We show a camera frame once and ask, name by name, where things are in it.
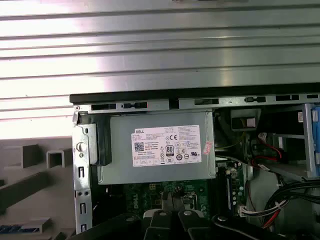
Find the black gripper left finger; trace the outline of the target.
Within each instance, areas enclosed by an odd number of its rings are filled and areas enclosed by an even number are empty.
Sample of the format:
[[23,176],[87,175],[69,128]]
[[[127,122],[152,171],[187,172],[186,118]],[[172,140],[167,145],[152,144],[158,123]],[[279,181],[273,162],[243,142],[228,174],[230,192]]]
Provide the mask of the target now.
[[161,208],[151,209],[141,219],[133,213],[113,217],[72,236],[71,240],[170,240],[174,218],[172,193],[163,192]]

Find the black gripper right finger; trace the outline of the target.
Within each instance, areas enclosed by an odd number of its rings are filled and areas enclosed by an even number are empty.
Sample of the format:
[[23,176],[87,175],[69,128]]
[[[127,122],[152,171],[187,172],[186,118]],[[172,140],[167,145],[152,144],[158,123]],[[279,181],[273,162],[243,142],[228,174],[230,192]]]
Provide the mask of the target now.
[[186,209],[181,197],[174,198],[174,209],[191,240],[276,240],[276,233],[236,217],[215,215],[210,220]]

